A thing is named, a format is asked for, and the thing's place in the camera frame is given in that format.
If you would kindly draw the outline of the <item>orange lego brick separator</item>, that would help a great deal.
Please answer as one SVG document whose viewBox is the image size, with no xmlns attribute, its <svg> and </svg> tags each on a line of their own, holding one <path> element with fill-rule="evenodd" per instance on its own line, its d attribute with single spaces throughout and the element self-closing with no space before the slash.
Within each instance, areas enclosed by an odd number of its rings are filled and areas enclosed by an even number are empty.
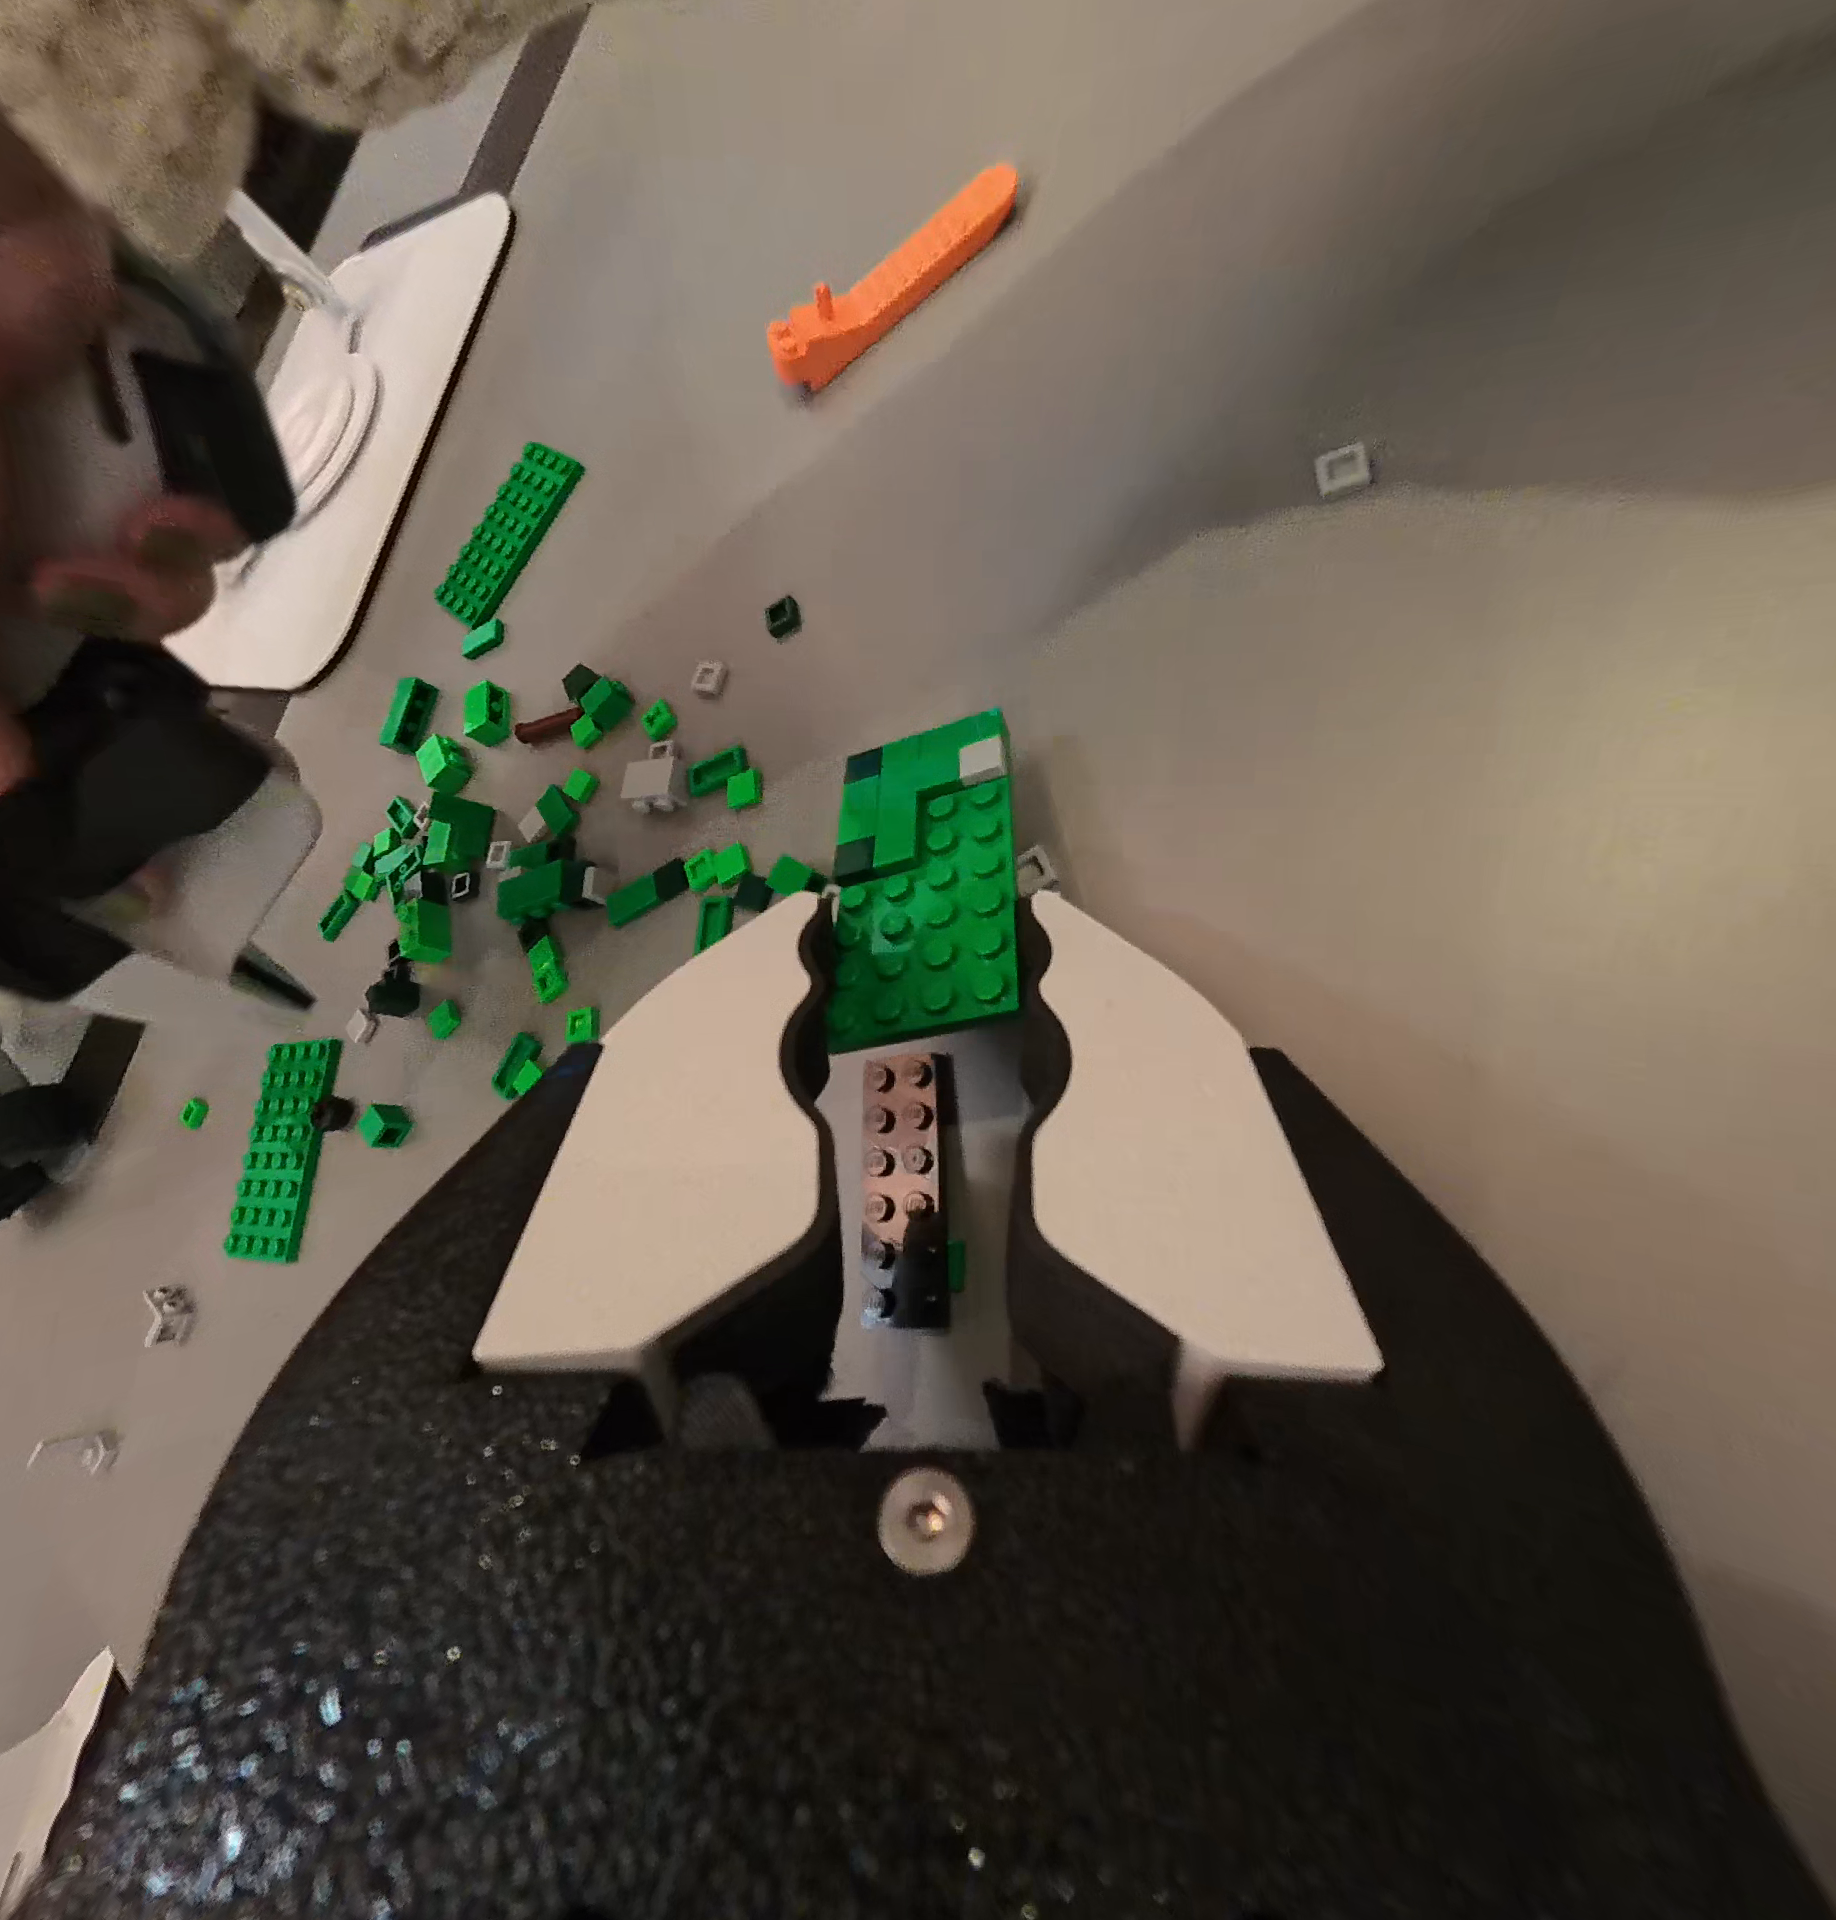
<svg viewBox="0 0 1836 1920">
<path fill-rule="evenodd" d="M 996 161 L 907 233 L 847 289 L 817 283 L 788 316 L 765 322 L 781 384 L 817 394 L 898 328 L 1014 219 L 1021 175 Z"/>
</svg>

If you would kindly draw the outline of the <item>long green studded lego plate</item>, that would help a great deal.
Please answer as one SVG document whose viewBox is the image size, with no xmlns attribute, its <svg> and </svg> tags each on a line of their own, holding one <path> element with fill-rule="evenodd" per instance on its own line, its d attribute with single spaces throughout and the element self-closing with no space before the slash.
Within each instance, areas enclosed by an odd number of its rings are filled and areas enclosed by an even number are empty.
<svg viewBox="0 0 1836 1920">
<path fill-rule="evenodd" d="M 525 443 L 434 602 L 464 630 L 491 622 L 584 473 L 579 456 L 551 443 Z"/>
<path fill-rule="evenodd" d="M 268 1047 L 219 1246 L 229 1261 L 292 1265 L 299 1257 L 324 1156 L 317 1108 L 336 1093 L 340 1050 L 336 1038 Z"/>
</svg>

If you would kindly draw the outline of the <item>person's right forearm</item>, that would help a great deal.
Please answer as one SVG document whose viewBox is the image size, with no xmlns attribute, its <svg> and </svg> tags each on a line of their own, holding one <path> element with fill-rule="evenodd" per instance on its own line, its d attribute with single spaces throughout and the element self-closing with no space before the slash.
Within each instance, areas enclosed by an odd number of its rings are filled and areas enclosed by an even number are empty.
<svg viewBox="0 0 1836 1920">
<path fill-rule="evenodd" d="M 579 4 L 0 4 L 0 117 L 160 263 L 208 249 L 262 111 L 373 133 Z"/>
</svg>

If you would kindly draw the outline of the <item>pile of loose lego pieces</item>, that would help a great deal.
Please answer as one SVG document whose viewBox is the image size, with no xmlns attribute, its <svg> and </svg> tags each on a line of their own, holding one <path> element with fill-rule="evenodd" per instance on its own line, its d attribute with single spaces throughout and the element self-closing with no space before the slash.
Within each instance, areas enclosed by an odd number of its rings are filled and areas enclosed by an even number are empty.
<svg viewBox="0 0 1836 1920">
<path fill-rule="evenodd" d="M 615 669 L 574 659 L 541 703 L 475 674 L 455 715 L 444 703 L 422 674 L 396 683 L 383 746 L 418 790 L 384 797 L 319 920 L 325 940 L 353 922 L 376 940 L 345 1050 L 384 1033 L 499 1040 L 486 1085 L 517 1100 L 555 1045 L 604 1040 L 590 956 L 612 956 L 621 929 L 684 902 L 694 948 L 707 948 L 739 913 L 817 887 L 810 862 L 765 880 L 743 843 L 739 820 L 762 806 L 751 746 L 689 741 L 684 707 L 637 698 Z M 568 741 L 512 741 L 517 721 L 560 707 L 584 707 Z M 681 743 L 694 803 L 637 817 L 621 779 L 665 736 Z"/>
</svg>

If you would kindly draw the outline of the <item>green lego base plate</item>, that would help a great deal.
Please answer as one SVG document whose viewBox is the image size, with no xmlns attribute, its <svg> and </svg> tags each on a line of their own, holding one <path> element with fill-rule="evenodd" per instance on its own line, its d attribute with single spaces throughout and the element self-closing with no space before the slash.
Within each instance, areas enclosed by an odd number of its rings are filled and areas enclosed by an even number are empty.
<svg viewBox="0 0 1836 1920">
<path fill-rule="evenodd" d="M 836 887 L 824 1005 L 836 1056 L 888 1050 L 1020 1011 L 1014 851 L 1008 775 L 927 793 L 913 868 Z"/>
</svg>

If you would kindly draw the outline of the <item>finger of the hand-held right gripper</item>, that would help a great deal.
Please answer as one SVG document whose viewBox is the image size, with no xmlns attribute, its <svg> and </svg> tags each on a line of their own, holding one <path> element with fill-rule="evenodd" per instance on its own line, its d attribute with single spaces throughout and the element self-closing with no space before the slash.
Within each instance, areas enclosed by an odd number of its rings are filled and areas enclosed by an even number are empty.
<svg viewBox="0 0 1836 1920">
<path fill-rule="evenodd" d="M 308 1011 L 317 996 L 262 944 L 262 922 L 319 845 L 324 810 L 287 749 L 268 749 L 256 790 L 218 829 L 152 862 L 152 961 Z"/>
</svg>

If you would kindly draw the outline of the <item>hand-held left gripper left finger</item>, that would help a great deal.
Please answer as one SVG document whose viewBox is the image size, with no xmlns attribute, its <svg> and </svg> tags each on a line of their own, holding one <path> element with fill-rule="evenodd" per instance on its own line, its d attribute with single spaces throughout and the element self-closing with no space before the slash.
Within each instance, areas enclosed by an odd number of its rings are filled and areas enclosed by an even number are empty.
<svg viewBox="0 0 1836 1920">
<path fill-rule="evenodd" d="M 817 1403 L 843 1306 L 828 902 L 788 895 L 604 1038 L 472 1342 L 483 1372 Z"/>
</svg>

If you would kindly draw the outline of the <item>black lego plate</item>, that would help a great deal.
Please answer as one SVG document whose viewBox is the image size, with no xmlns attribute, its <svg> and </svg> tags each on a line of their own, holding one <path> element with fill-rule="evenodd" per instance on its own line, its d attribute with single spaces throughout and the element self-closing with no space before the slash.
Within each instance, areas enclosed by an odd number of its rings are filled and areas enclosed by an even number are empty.
<svg viewBox="0 0 1836 1920">
<path fill-rule="evenodd" d="M 860 1323 L 954 1327 L 954 1067 L 941 1050 L 891 1050 L 860 1067 Z"/>
</svg>

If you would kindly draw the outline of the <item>person's right hand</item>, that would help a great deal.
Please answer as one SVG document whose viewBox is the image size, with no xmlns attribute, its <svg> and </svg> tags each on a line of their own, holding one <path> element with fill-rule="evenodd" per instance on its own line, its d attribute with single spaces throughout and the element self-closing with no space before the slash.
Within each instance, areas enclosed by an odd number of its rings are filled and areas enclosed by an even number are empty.
<svg viewBox="0 0 1836 1920">
<path fill-rule="evenodd" d="M 0 426 L 59 381 L 119 301 L 113 233 L 0 117 Z M 0 543 L 8 522 L 0 437 Z M 41 560 L 43 611 L 95 633 L 166 642 L 208 611 L 235 522 L 203 498 L 143 500 L 109 550 Z"/>
</svg>

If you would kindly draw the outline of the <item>green L-shaped lego tile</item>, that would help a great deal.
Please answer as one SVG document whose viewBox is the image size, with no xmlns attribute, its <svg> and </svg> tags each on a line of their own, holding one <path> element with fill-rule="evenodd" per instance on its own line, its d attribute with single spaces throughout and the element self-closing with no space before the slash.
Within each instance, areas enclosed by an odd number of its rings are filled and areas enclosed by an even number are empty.
<svg viewBox="0 0 1836 1920">
<path fill-rule="evenodd" d="M 959 790 L 957 782 L 957 746 L 990 734 L 1008 736 L 1008 719 L 1001 707 L 971 710 L 957 721 L 903 736 L 885 743 L 885 775 L 908 779 L 922 793 Z"/>
</svg>

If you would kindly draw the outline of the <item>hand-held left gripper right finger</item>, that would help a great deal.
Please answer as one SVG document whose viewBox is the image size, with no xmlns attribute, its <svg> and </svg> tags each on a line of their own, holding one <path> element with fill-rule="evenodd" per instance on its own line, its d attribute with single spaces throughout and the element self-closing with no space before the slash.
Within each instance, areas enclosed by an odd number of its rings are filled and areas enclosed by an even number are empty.
<svg viewBox="0 0 1836 1920">
<path fill-rule="evenodd" d="M 1211 1397 L 1387 1366 L 1244 1033 L 1058 889 L 1020 909 L 1008 1320 L 1063 1386 Z"/>
</svg>

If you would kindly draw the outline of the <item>black and white tool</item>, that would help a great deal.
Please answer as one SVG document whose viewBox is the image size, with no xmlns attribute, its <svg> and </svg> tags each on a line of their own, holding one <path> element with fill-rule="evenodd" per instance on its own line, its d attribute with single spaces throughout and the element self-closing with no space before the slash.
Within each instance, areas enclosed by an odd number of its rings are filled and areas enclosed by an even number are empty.
<svg viewBox="0 0 1836 1920">
<path fill-rule="evenodd" d="M 138 1022 L 0 991 L 0 1226 L 59 1210 L 138 1040 Z"/>
</svg>

